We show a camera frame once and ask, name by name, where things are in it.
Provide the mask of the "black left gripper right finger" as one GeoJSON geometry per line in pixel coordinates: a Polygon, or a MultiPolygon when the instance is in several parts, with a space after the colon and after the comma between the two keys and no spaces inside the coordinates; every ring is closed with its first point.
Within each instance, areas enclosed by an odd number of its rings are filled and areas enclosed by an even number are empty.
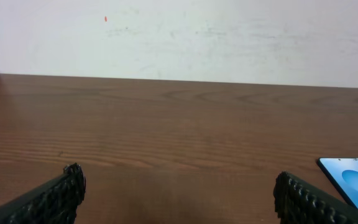
{"type": "Polygon", "coordinates": [[[281,172],[273,190],[281,224],[358,224],[358,210],[289,172],[281,172]]]}

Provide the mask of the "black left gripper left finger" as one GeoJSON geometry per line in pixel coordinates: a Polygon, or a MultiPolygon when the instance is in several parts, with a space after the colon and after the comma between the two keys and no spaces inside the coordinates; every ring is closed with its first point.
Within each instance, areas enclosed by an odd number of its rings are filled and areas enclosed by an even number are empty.
{"type": "Polygon", "coordinates": [[[74,223],[85,199],[86,178],[79,164],[63,174],[0,206],[0,223],[74,223]]]}

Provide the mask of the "blue screen smartphone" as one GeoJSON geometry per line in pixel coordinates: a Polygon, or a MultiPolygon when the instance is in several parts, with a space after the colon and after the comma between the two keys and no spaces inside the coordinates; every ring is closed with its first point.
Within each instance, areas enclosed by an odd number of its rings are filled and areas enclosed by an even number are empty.
{"type": "Polygon", "coordinates": [[[344,200],[358,209],[358,158],[320,157],[316,163],[344,200]]]}

